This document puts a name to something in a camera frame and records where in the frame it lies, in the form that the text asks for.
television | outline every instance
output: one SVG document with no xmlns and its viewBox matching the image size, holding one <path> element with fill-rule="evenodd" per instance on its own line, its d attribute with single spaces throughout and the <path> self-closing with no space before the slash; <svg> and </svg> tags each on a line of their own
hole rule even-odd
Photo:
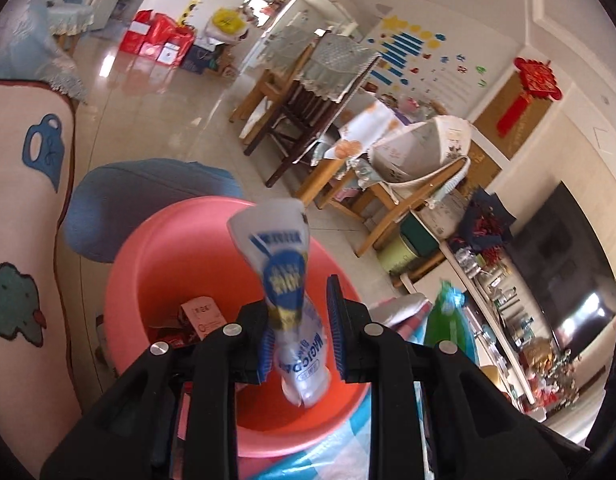
<svg viewBox="0 0 616 480">
<path fill-rule="evenodd" d="M 505 250 L 559 348 L 579 355 L 616 314 L 616 281 L 597 235 L 563 182 Z"/>
</svg>

silver bolt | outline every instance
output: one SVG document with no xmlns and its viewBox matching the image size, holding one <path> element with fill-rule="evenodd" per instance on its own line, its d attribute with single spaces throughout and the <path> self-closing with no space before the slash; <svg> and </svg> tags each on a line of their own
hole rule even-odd
<svg viewBox="0 0 616 480">
<path fill-rule="evenodd" d="M 165 341 L 157 341 L 150 347 L 150 353 L 153 355 L 163 355 L 170 347 Z"/>
<path fill-rule="evenodd" d="M 223 327 L 223 333 L 229 336 L 239 335 L 242 330 L 243 329 L 239 323 L 229 323 Z"/>
<path fill-rule="evenodd" d="M 457 353 L 457 345 L 452 341 L 441 341 L 441 343 L 439 343 L 439 349 L 441 352 L 448 355 Z"/>
<path fill-rule="evenodd" d="M 378 323 L 368 323 L 363 327 L 363 331 L 368 335 L 378 336 L 383 334 L 383 327 Z"/>
</svg>

dark wooden chair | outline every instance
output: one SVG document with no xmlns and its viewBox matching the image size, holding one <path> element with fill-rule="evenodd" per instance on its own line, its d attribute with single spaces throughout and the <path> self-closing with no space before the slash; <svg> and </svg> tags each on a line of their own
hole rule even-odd
<svg viewBox="0 0 616 480">
<path fill-rule="evenodd" d="M 355 78 L 340 102 L 325 100 L 304 88 L 299 81 L 293 82 L 280 106 L 268 117 L 268 120 L 244 151 L 245 155 L 251 155 L 268 134 L 281 146 L 284 157 L 277 170 L 265 182 L 266 187 L 272 187 L 288 168 L 299 161 L 319 137 L 326 133 L 348 99 L 360 88 L 370 74 L 377 63 L 377 59 L 374 59 Z M 284 117 L 299 131 L 297 137 L 290 136 L 280 130 L 279 125 Z"/>
</svg>

beige wall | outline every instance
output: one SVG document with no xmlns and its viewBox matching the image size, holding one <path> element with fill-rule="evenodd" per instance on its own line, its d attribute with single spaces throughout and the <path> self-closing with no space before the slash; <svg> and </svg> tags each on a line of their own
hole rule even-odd
<svg viewBox="0 0 616 480">
<path fill-rule="evenodd" d="M 616 279 L 616 180 L 589 140 L 561 111 L 540 125 L 531 146 L 493 182 L 519 229 L 539 209 L 560 180 L 566 184 L 592 225 Z M 610 359 L 616 317 L 582 354 L 578 380 L 585 383 Z"/>
</svg>

blue cushion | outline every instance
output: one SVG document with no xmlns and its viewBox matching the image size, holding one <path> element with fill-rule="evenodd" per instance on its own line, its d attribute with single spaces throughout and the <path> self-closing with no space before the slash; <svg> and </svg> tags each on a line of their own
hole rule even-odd
<svg viewBox="0 0 616 480">
<path fill-rule="evenodd" d="M 111 263 L 121 245 L 161 209 L 197 196 L 242 198 L 229 171 L 169 158 L 114 162 L 90 171 L 76 186 L 63 224 L 75 253 Z"/>
</svg>

